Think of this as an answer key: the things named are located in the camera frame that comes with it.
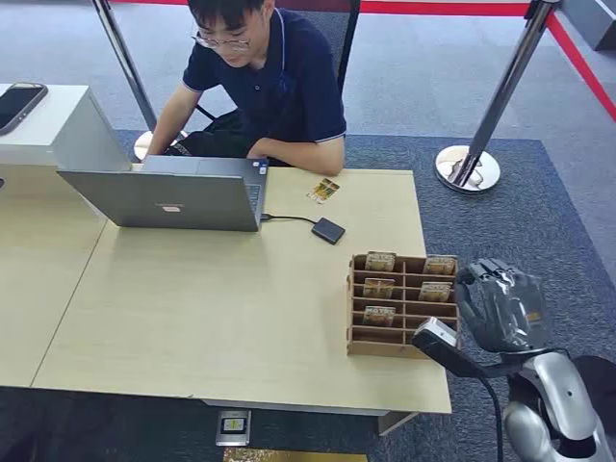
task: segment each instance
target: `light wood tabletop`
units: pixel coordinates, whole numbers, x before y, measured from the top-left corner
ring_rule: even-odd
[[[0,165],[0,385],[32,383],[105,222],[55,170]]]
[[[346,354],[353,254],[425,255],[412,174],[345,170],[335,180],[340,190],[319,205],[306,193],[321,178],[270,168],[264,212],[330,219],[347,229],[335,246],[303,221],[259,233],[109,221],[33,385],[451,412],[433,361]]]

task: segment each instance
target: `table leg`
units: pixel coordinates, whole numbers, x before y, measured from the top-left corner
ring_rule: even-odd
[[[378,436],[387,435],[418,415],[418,412],[388,412],[378,418]]]

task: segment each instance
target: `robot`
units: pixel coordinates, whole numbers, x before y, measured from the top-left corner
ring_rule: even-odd
[[[470,287],[484,300],[480,310]],[[479,365],[456,347],[455,332],[431,318],[413,344],[459,377],[480,380],[496,413],[498,461],[503,426],[522,462],[614,462],[601,419],[574,363],[563,349],[546,347],[545,300],[538,278],[496,259],[482,259],[456,275],[455,299],[477,344],[501,363]],[[510,402],[501,418],[488,381],[506,376]]]

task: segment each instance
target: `smartphone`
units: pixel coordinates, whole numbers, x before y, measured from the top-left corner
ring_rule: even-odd
[[[0,135],[5,135],[19,125],[48,90],[42,84],[14,84],[0,96]]]

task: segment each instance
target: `man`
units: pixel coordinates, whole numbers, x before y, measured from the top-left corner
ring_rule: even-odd
[[[188,0],[188,6],[198,25],[196,43],[148,154],[164,154],[205,90],[223,85],[250,142],[243,152],[206,148],[198,155],[268,157],[274,165],[330,176],[342,170],[347,123],[331,50],[314,25],[279,10],[275,0]]]

